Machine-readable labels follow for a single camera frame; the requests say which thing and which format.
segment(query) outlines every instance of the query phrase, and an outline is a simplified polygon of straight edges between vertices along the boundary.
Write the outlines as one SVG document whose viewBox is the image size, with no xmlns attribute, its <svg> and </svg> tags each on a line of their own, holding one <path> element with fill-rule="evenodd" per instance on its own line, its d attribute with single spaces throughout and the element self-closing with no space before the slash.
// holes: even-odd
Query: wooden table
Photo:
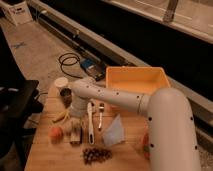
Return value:
<svg viewBox="0 0 213 171">
<path fill-rule="evenodd" d="M 95 103 L 96 109 L 98 109 L 99 101 L 95 101 Z M 83 143 L 80 146 L 73 147 L 69 143 L 69 137 L 67 136 L 64 136 L 62 142 L 58 144 L 51 143 L 48 136 L 50 128 L 55 126 L 55 124 L 52 123 L 52 119 L 64 109 L 64 105 L 59 98 L 59 92 L 54 85 L 52 85 L 37 127 L 25 171 L 150 170 L 149 161 L 144 158 L 141 146 L 141 139 L 147 131 L 147 123 L 144 117 L 105 103 L 103 127 L 100 132 L 98 131 L 98 112 L 93 115 L 95 145 L 92 146 L 88 143 L 88 123 L 87 116 L 85 116 Z M 93 162 L 91 165 L 85 165 L 82 150 L 86 147 L 104 146 L 102 134 L 118 113 L 121 116 L 124 127 L 125 141 L 109 148 L 113 154 L 111 159 L 103 163 Z"/>
</svg>

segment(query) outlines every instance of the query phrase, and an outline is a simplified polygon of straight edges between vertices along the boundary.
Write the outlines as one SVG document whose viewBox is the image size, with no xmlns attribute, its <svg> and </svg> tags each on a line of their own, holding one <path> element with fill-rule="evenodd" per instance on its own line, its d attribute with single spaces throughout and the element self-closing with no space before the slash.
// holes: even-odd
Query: black cable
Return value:
<svg viewBox="0 0 213 171">
<path fill-rule="evenodd" d="M 35 99 L 38 100 L 39 97 L 40 97 L 41 95 L 44 95 L 44 94 L 48 94 L 48 92 L 39 93 Z"/>
<path fill-rule="evenodd" d="M 72 63 L 65 63 L 65 62 L 66 62 L 67 60 L 69 60 L 69 59 L 75 59 L 75 61 L 72 62 Z M 60 63 L 60 69 L 61 69 L 61 71 L 62 71 L 64 74 L 66 74 L 66 75 L 68 75 L 68 76 L 70 76 L 70 77 L 73 77 L 73 78 L 83 78 L 83 77 L 80 77 L 80 76 L 76 76 L 76 75 L 69 74 L 69 73 L 67 73 L 67 72 L 63 69 L 63 66 L 73 66 L 73 65 L 75 65 L 75 64 L 77 64 L 77 63 L 80 63 L 80 57 L 79 57 L 77 54 L 71 53 L 71 52 L 65 53 L 65 54 L 59 56 L 58 61 L 59 61 L 59 63 Z"/>
<path fill-rule="evenodd" d="M 27 119 L 29 122 L 32 122 L 33 124 L 35 124 L 35 125 L 38 125 L 38 122 L 36 122 L 36 121 L 34 121 L 34 120 L 32 120 L 32 119 Z"/>
</svg>

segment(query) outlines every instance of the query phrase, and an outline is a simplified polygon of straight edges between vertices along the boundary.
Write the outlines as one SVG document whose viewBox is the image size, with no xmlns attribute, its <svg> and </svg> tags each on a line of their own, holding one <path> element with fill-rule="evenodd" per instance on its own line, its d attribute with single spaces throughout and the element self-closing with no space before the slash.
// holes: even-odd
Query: white cup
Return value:
<svg viewBox="0 0 213 171">
<path fill-rule="evenodd" d="M 54 85 L 58 89 L 59 92 L 61 92 L 61 90 L 63 88 L 67 88 L 68 83 L 69 83 L 69 81 L 66 77 L 59 77 L 54 81 Z"/>
</svg>

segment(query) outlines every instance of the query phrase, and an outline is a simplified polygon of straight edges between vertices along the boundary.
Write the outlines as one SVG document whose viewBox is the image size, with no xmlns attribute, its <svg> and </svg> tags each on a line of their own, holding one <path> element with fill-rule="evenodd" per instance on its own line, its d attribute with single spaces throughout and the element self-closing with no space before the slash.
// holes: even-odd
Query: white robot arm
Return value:
<svg viewBox="0 0 213 171">
<path fill-rule="evenodd" d="M 74 82 L 71 114 L 86 114 L 90 98 L 121 106 L 148 117 L 152 171 L 201 171 L 192 110 L 183 93 L 162 88 L 147 94 L 111 90 L 92 78 Z"/>
</svg>

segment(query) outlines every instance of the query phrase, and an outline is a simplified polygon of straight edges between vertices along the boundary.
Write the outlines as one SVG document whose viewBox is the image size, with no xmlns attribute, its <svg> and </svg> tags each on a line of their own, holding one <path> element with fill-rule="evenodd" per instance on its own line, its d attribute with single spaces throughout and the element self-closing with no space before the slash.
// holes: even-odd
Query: plastic bag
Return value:
<svg viewBox="0 0 213 171">
<path fill-rule="evenodd" d="M 124 141 L 124 128 L 120 115 L 117 115 L 111 125 L 105 130 L 103 140 L 106 146 L 112 146 Z"/>
</svg>

